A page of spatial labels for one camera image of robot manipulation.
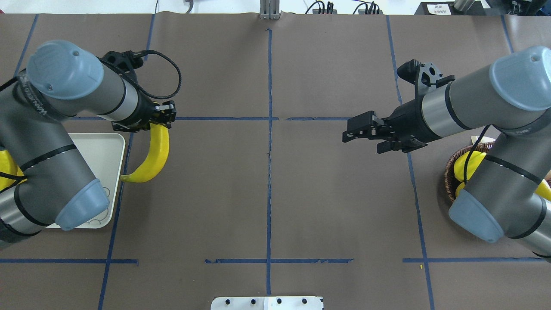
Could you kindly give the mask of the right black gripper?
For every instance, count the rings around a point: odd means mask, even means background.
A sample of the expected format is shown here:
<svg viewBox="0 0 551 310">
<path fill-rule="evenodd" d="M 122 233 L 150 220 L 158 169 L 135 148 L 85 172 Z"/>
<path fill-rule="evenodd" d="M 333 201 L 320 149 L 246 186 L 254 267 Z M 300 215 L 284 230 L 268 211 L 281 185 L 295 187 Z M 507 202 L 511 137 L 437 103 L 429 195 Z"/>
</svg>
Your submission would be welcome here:
<svg viewBox="0 0 551 310">
<path fill-rule="evenodd" d="M 442 139 L 425 122 L 421 103 L 409 101 L 398 106 L 383 120 L 378 118 L 374 111 L 349 118 L 347 129 L 342 133 L 342 142 L 348 143 L 354 139 L 382 140 L 386 137 L 382 132 L 385 125 L 390 128 L 392 135 L 388 141 L 377 144 L 378 154 L 390 151 L 409 153 L 427 146 L 432 141 Z"/>
</svg>

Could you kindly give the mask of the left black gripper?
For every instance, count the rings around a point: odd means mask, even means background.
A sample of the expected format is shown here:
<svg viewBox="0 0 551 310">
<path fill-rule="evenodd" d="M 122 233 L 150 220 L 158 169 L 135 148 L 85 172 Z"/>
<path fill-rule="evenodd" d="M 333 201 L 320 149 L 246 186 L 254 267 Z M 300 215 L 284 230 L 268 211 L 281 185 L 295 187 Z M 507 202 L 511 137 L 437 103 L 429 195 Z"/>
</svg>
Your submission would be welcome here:
<svg viewBox="0 0 551 310">
<path fill-rule="evenodd" d="M 171 123 L 176 118 L 176 106 L 174 101 L 166 101 L 162 104 L 140 100 L 136 111 L 128 118 L 112 122 L 112 129 L 117 132 L 139 132 L 149 130 L 169 130 Z"/>
</svg>

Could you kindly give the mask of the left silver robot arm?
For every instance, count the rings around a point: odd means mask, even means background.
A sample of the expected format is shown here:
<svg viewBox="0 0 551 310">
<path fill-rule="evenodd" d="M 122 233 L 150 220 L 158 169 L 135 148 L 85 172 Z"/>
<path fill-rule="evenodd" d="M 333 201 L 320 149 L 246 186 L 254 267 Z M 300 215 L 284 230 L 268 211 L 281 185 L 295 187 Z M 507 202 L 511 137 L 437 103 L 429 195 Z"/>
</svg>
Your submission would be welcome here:
<svg viewBox="0 0 551 310">
<path fill-rule="evenodd" d="M 139 85 L 135 70 L 158 55 L 177 72 L 168 96 Z M 156 50 L 106 53 L 103 57 L 66 40 L 39 46 L 22 69 L 1 86 L 1 149 L 15 166 L 1 172 L 12 184 L 1 190 L 1 248 L 38 235 L 51 224 L 70 231 L 109 207 L 101 181 L 62 125 L 81 112 L 111 122 L 120 132 L 150 131 L 144 162 L 122 181 L 144 183 L 165 167 L 168 130 L 176 118 L 173 97 L 180 68 Z"/>
</svg>

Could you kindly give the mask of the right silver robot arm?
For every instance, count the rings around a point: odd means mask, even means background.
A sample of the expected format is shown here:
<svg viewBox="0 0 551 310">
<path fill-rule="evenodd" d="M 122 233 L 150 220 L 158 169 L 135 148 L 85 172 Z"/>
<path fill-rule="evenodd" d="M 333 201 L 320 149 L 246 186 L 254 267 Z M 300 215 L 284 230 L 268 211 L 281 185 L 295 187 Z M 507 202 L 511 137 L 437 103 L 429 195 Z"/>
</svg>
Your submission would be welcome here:
<svg viewBox="0 0 551 310">
<path fill-rule="evenodd" d="M 409 153 L 494 126 L 500 135 L 452 203 L 449 218 L 488 243 L 508 237 L 549 261 L 550 200 L 536 188 L 550 171 L 550 74 L 545 46 L 500 57 L 460 78 L 412 59 L 397 76 L 413 84 L 415 98 L 385 118 L 374 111 L 350 118 L 342 141 L 378 139 L 380 154 Z"/>
</svg>

